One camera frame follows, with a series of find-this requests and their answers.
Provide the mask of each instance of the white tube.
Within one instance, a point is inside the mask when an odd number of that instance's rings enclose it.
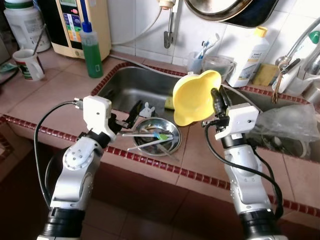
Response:
[[[156,18],[153,20],[153,22],[151,22],[139,35],[135,36],[134,38],[132,39],[129,39],[129,40],[125,40],[125,41],[116,41],[116,42],[111,42],[112,45],[122,45],[122,44],[127,44],[127,43],[130,43],[138,38],[140,38],[143,34],[145,34],[155,23],[156,21],[158,20],[160,14],[161,14],[161,11],[162,11],[162,7],[159,7],[159,12],[158,14],[156,15]]]
[[[153,69],[153,68],[151,68],[151,67],[148,67],[148,66],[146,66],[146,65],[143,65],[142,63],[139,63],[139,62],[137,62],[137,61],[130,60],[130,59],[125,58],[125,57],[116,56],[116,55],[113,55],[113,54],[110,54],[109,57],[114,58],[114,59],[119,59],[119,60],[122,60],[122,61],[126,61],[126,62],[129,62],[129,63],[132,63],[132,64],[135,64],[135,65],[137,65],[137,66],[139,66],[139,67],[142,67],[142,68],[144,68],[144,69],[150,70],[150,71],[155,72],[155,73],[157,73],[157,74],[162,74],[162,75],[169,76],[169,77],[173,77],[173,78],[180,78],[180,76],[155,70],[155,69]],[[242,97],[244,100],[246,100],[248,103],[250,103],[252,106],[256,107],[256,109],[258,109],[260,113],[263,113],[263,111],[262,111],[259,107],[257,107],[257,105],[255,105],[249,98],[247,98],[245,95],[243,95],[243,94],[242,94],[241,92],[239,92],[238,90],[236,90],[236,89],[234,89],[233,87],[231,87],[231,86],[229,86],[229,85],[226,85],[226,84],[221,84],[221,86],[223,86],[224,88],[229,89],[230,91],[232,91],[232,92],[234,92],[235,94],[239,95],[239,96]]]

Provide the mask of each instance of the sponge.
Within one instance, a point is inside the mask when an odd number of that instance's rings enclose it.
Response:
[[[164,104],[164,108],[165,108],[165,109],[175,110],[174,100],[173,100],[172,96],[168,96],[168,97],[166,98],[165,104]]]

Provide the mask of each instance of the rabbit-shaped clip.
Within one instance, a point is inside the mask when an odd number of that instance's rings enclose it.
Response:
[[[152,112],[155,110],[155,107],[153,106],[152,108],[149,108],[149,103],[146,102],[144,104],[144,109],[141,110],[141,112],[139,113],[139,116],[141,117],[145,117],[145,118],[150,118],[152,115]]]

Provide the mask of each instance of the green bottle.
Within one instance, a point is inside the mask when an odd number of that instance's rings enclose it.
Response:
[[[98,35],[96,31],[92,30],[91,23],[82,23],[82,30],[80,32],[82,49],[86,69],[91,78],[100,78],[104,75],[102,69],[102,62],[99,50]]]

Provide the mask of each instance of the yellow funnel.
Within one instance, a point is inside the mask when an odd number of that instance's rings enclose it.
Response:
[[[173,89],[175,123],[186,126],[210,117],[214,113],[211,89],[220,85],[221,75],[213,70],[182,77]]]

